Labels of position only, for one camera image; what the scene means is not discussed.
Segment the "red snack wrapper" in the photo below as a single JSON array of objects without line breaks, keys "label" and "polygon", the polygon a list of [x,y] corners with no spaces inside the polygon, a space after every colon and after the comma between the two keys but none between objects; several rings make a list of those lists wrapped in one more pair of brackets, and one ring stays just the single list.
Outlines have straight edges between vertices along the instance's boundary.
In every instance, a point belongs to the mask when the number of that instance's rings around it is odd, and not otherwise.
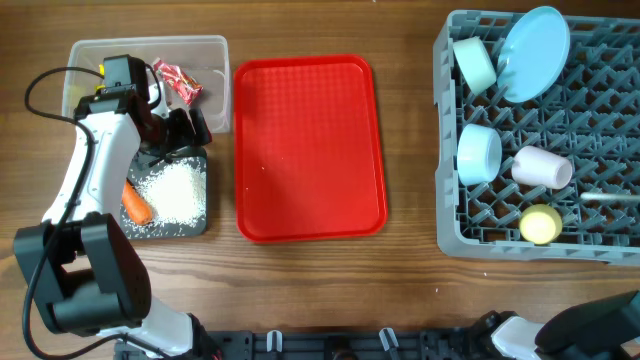
[{"label": "red snack wrapper", "polygon": [[156,58],[152,63],[152,68],[180,96],[186,105],[191,105],[204,90],[199,82],[178,65],[168,64]]}]

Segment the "orange carrot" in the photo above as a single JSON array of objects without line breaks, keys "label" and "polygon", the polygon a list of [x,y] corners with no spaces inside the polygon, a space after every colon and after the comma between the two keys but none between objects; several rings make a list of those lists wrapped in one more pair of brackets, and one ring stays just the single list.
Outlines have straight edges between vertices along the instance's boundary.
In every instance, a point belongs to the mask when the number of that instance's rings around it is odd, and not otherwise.
[{"label": "orange carrot", "polygon": [[150,206],[142,199],[129,181],[125,182],[122,203],[130,219],[137,225],[146,225],[153,219]]}]

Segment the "blue bowl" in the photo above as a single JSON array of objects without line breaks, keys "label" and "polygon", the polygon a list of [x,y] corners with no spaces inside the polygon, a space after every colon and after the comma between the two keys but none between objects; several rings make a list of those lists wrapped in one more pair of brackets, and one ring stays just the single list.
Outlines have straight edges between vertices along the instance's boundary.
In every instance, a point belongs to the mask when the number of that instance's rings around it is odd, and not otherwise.
[{"label": "blue bowl", "polygon": [[456,165],[464,186],[493,181],[499,172],[502,145],[495,129],[469,124],[460,135]]}]

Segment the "green bowl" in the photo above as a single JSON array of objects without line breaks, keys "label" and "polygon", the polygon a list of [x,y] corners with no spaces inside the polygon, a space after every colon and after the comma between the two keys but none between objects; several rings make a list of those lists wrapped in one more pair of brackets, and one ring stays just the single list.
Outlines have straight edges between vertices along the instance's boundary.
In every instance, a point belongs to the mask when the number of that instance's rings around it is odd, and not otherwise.
[{"label": "green bowl", "polygon": [[479,37],[453,43],[453,52],[460,71],[474,95],[480,95],[496,81],[495,67]]}]

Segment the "pink cup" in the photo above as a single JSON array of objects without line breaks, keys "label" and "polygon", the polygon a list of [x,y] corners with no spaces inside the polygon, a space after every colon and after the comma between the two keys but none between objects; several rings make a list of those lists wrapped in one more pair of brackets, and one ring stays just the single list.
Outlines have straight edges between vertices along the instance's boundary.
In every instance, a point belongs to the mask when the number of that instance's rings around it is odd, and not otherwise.
[{"label": "pink cup", "polygon": [[534,146],[520,149],[511,167],[515,182],[555,190],[566,187],[573,172],[573,165],[567,158]]}]

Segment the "light blue plate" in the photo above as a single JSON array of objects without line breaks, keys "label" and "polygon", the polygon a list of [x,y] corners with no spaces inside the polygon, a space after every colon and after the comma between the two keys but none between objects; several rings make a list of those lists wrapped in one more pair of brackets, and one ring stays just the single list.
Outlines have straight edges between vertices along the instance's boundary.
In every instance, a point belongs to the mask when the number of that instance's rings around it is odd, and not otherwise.
[{"label": "light blue plate", "polygon": [[498,56],[504,69],[497,85],[506,88],[504,98],[522,103],[548,90],[566,64],[570,45],[568,24],[555,8],[541,6],[522,16]]}]

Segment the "yellow cup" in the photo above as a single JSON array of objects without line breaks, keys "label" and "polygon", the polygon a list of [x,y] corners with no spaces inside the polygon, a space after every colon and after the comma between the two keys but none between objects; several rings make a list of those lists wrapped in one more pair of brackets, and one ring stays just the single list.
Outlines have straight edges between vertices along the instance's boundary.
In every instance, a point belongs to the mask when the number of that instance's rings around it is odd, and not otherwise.
[{"label": "yellow cup", "polygon": [[538,204],[526,208],[519,221],[522,237],[536,245],[545,245],[554,241],[563,227],[559,212],[549,205]]}]

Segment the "white plastic spoon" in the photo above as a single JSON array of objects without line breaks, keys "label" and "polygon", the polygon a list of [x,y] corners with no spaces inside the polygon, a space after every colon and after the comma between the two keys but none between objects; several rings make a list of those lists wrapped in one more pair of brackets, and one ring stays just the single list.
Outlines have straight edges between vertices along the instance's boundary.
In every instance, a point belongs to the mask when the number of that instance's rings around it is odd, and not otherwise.
[{"label": "white plastic spoon", "polygon": [[584,201],[598,201],[598,202],[635,202],[640,201],[639,195],[631,194],[612,194],[612,193],[596,193],[596,192],[584,192],[580,194],[580,198]]}]

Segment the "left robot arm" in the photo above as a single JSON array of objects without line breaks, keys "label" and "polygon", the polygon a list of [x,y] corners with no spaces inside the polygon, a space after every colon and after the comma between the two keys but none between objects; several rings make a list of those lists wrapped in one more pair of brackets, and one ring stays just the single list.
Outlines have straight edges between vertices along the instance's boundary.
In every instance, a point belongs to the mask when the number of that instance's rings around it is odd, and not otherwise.
[{"label": "left robot arm", "polygon": [[141,145],[166,141],[147,86],[117,87],[83,97],[69,123],[77,140],[60,193],[41,224],[21,228],[14,252],[28,283],[22,331],[38,358],[31,311],[55,334],[96,337],[76,358],[111,340],[148,356],[218,359],[221,352],[197,318],[155,299],[145,266],[117,215],[131,161]]}]

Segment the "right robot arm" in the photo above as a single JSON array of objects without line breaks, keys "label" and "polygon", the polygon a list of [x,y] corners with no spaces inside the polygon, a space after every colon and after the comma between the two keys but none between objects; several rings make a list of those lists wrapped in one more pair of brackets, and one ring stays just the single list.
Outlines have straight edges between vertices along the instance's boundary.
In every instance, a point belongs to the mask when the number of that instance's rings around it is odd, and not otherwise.
[{"label": "right robot arm", "polygon": [[572,306],[546,323],[489,312],[467,330],[465,354],[478,359],[608,359],[633,356],[639,337],[637,290]]}]

